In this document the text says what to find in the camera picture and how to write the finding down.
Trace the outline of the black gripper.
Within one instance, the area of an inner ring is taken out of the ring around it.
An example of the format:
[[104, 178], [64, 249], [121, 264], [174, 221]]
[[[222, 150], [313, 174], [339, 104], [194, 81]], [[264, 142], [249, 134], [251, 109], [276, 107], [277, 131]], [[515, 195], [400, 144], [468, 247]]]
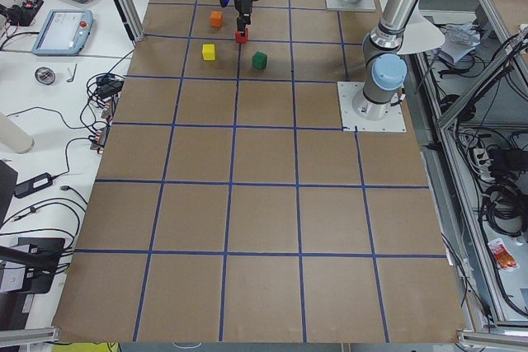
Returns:
[[237, 17], [237, 32], [243, 33], [243, 36], [248, 35], [248, 27], [251, 25], [251, 14], [242, 12], [252, 12], [252, 5], [259, 0], [219, 0], [221, 7], [227, 7], [230, 2], [234, 3], [235, 9], [238, 11]]

